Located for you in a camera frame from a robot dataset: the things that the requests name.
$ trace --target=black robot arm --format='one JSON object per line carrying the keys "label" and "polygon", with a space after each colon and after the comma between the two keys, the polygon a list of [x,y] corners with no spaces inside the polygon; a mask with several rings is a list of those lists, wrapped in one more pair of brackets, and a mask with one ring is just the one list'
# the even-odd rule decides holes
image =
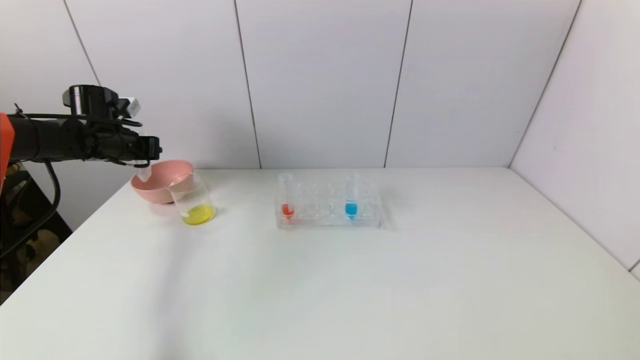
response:
{"label": "black robot arm", "polygon": [[119,165],[146,167],[158,160],[162,148],[155,136],[140,136],[126,126],[137,113],[135,99],[119,98],[108,88],[93,85],[71,86],[63,94],[71,115],[29,114],[18,109],[9,115],[15,130],[11,161],[103,160]]}

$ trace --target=black cable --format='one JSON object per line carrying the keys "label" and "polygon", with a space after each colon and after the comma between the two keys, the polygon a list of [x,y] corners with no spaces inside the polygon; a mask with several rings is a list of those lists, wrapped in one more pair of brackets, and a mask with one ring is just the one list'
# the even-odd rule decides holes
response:
{"label": "black cable", "polygon": [[53,182],[53,189],[55,192],[53,197],[53,204],[51,204],[51,207],[45,215],[39,218],[35,223],[31,224],[31,226],[29,226],[24,232],[22,232],[22,234],[20,234],[20,236],[18,236],[17,240],[15,240],[11,245],[2,250],[2,253],[0,253],[0,259],[26,243],[29,240],[29,235],[38,230],[40,226],[42,226],[42,224],[44,224],[53,216],[53,214],[56,213],[56,209],[58,208],[58,204],[60,203],[60,183],[58,182],[58,177],[56,176],[55,171],[53,171],[51,162],[49,160],[43,160],[43,162],[47,167],[47,171],[49,171],[49,176],[51,176],[51,181]]}
{"label": "black cable", "polygon": [[23,114],[19,113],[16,115],[29,117],[31,119],[77,119],[77,120],[87,120],[93,122],[101,122],[103,124],[114,124],[114,125],[125,125],[125,126],[133,126],[133,127],[141,127],[142,123],[127,119],[122,120],[114,120],[114,119],[105,119],[101,117],[93,117],[86,115],[63,115],[63,114]]}

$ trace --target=white table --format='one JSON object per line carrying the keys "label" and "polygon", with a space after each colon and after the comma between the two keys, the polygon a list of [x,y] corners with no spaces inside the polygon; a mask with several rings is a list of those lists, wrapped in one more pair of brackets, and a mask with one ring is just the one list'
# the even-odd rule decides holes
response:
{"label": "white table", "polygon": [[276,170],[201,171],[198,227],[125,185],[0,307],[0,358],[640,359],[640,283],[512,171],[358,172],[387,229],[277,229]]}

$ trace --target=clear plastic cup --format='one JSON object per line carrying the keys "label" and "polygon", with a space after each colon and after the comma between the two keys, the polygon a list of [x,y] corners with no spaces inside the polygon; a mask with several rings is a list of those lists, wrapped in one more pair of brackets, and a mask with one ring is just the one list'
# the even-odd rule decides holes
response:
{"label": "clear plastic cup", "polygon": [[215,216],[216,208],[211,204],[209,191],[198,174],[180,176],[167,189],[185,224],[204,224]]}

